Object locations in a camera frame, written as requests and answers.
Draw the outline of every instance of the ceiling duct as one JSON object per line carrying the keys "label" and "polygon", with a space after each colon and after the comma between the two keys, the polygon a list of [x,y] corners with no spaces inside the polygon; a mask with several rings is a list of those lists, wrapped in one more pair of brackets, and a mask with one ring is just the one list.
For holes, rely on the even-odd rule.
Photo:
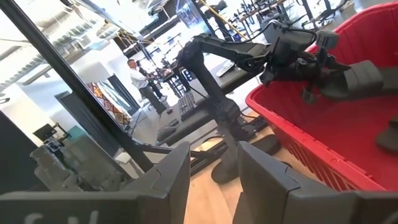
{"label": "ceiling duct", "polygon": [[[92,29],[97,22],[97,19],[86,18],[83,20],[74,12],[71,12],[45,29],[43,34],[49,38],[56,50],[62,53],[65,47],[76,41],[74,37],[83,35]],[[21,47],[10,54],[0,62],[0,70],[2,71],[0,92],[43,63],[46,63],[46,61],[34,47]]]}

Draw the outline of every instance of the red bin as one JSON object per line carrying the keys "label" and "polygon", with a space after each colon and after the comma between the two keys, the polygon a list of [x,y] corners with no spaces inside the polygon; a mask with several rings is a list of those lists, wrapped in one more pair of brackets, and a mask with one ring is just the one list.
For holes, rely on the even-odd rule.
{"label": "red bin", "polygon": [[[340,39],[330,53],[339,62],[371,60],[378,68],[397,67],[398,71],[398,2],[363,10],[335,32]],[[309,105],[300,97],[304,86],[293,82],[261,85],[246,103],[268,120],[282,145],[331,188],[398,190],[398,155],[386,153],[375,143],[398,114],[398,96],[350,102],[321,97]]]}

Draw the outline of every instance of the desk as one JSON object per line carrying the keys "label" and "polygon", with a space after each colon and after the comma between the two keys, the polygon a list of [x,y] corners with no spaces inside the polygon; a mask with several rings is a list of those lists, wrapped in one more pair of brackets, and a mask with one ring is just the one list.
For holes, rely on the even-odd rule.
{"label": "desk", "polygon": [[[248,52],[253,55],[261,55],[265,52],[265,49],[266,47],[264,45],[256,45],[255,47],[249,49]],[[215,74],[219,69],[221,69],[221,67],[226,61],[226,59],[224,58],[222,60],[223,61],[221,63],[210,69],[210,73],[213,75],[213,78],[216,80],[217,84],[221,87],[224,94],[232,92],[234,89],[241,86],[243,83],[249,81],[251,78],[257,75],[257,74],[249,74],[244,70],[241,70],[240,68],[235,68],[235,70],[225,74],[221,78],[217,77]],[[205,91],[205,89],[202,87],[202,85],[198,80],[193,80],[190,84],[194,89],[198,90],[204,96],[208,96],[207,92]],[[178,104],[172,107],[173,112],[171,114],[167,114],[166,111],[164,111],[160,117],[160,125],[159,125],[160,128],[164,127],[167,123],[169,123],[173,119],[179,120],[180,124],[176,132],[171,134],[162,142],[158,142],[158,145],[166,143],[168,146],[171,146],[172,144],[181,140],[190,133],[196,131],[198,128],[202,127],[203,125],[205,125],[206,123],[210,122],[213,119],[206,109],[206,103],[203,103],[205,99],[195,91],[192,91],[192,94],[198,106],[202,106],[203,104],[202,108],[198,109],[198,111],[193,116],[189,117],[184,122],[182,122],[180,119],[180,108]]]}
{"label": "desk", "polygon": [[[272,130],[270,128],[263,129],[261,132],[257,133],[257,136],[250,142],[257,141],[268,134],[272,134]],[[193,150],[207,151],[220,141],[221,139],[212,139]],[[275,157],[290,163],[295,170],[319,181],[308,168],[286,149],[282,148]],[[238,204],[239,194],[242,192],[241,181],[237,178],[228,184],[216,184],[211,179],[211,171],[217,163],[219,163],[219,161],[212,163],[210,166],[191,177],[184,224],[232,223],[236,205]]]}

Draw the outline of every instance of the metal pole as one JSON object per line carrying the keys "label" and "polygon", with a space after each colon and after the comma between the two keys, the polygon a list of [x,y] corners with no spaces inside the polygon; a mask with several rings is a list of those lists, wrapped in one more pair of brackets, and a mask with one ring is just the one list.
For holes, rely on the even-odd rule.
{"label": "metal pole", "polygon": [[0,9],[15,26],[25,35],[26,39],[39,51],[44,59],[52,66],[52,68],[60,75],[65,83],[78,95],[88,109],[103,122],[104,126],[120,143],[121,147],[134,159],[141,169],[146,172],[153,163],[145,156],[144,152],[138,149],[139,143],[134,142],[127,135],[115,120],[105,111],[105,109],[97,102],[95,97],[87,89],[86,85],[80,80],[79,76],[67,64],[62,56],[55,50],[53,45],[38,30],[35,24],[29,19],[25,12],[13,0],[1,0]]}

